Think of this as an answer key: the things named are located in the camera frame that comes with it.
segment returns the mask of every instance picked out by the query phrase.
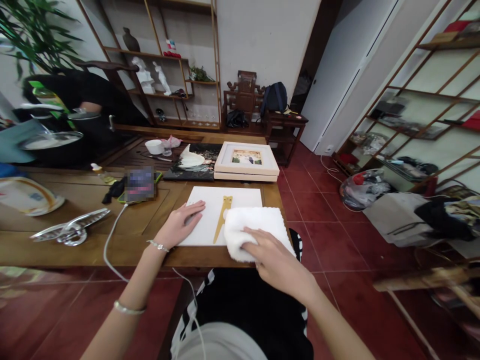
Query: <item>red floor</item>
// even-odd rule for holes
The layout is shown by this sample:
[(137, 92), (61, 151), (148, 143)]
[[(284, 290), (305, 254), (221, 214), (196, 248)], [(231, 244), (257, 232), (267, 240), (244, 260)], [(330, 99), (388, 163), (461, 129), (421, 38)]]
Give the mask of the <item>red floor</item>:
[[(323, 160), (333, 166), (328, 157)], [(304, 146), (280, 172), (288, 225), (303, 240), (302, 262), (377, 359), (428, 359), (392, 299), (372, 287), (382, 275), (415, 269), (411, 249), (387, 244), (362, 213), (347, 210), (339, 185)], [(125, 287), (107, 269), (7, 273), (12, 271), (0, 268), (0, 359), (78, 359)], [(172, 276), (160, 273), (126, 359), (156, 359), (182, 283)], [(445, 345), (454, 334), (463, 347), (463, 333), (423, 295), (404, 291), (399, 298), (441, 359), (464, 359), (455, 345)], [(315, 359), (332, 359), (312, 320), (308, 338)]]

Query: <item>metal tongs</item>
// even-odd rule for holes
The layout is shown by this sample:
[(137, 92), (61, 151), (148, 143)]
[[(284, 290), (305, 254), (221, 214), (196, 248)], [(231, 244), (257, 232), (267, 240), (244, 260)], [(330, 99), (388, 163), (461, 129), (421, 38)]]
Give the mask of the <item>metal tongs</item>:
[(110, 210), (106, 207), (74, 218), (70, 222), (49, 227), (30, 236), (34, 243), (55, 240), (67, 246), (77, 246), (87, 239), (86, 227), (104, 218)]

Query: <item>door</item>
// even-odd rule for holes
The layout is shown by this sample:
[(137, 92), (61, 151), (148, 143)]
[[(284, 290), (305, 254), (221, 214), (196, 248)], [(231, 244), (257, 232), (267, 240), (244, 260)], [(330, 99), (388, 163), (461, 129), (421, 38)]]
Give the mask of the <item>door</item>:
[(344, 0), (302, 110), (309, 122), (300, 141), (311, 151), (367, 64), (399, 0)]

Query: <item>vase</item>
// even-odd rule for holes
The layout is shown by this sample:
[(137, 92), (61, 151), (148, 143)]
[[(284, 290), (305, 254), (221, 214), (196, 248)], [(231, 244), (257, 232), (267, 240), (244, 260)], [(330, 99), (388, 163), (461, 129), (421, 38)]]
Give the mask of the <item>vase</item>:
[(130, 34), (130, 29), (128, 27), (124, 27), (123, 31), (125, 32), (125, 34), (123, 34), (123, 42), (125, 43), (126, 48), (130, 51), (139, 53), (140, 45), (138, 40)]

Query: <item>bracelet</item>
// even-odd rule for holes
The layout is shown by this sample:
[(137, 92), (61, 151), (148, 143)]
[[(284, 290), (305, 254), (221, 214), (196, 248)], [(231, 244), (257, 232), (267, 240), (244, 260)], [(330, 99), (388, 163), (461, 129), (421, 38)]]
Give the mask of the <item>bracelet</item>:
[(164, 252), (168, 253), (170, 251), (170, 249), (167, 249), (165, 246), (163, 246), (162, 244), (159, 244), (159, 243), (156, 243), (155, 241), (153, 240), (147, 240), (146, 241), (147, 243), (150, 243), (152, 244), (154, 247), (156, 247), (158, 250), (163, 250)]
[(145, 306), (142, 310), (130, 310), (129, 308), (126, 308), (118, 300), (115, 300), (113, 303), (113, 308), (122, 314), (127, 314), (127, 315), (141, 315), (147, 310), (147, 307)]

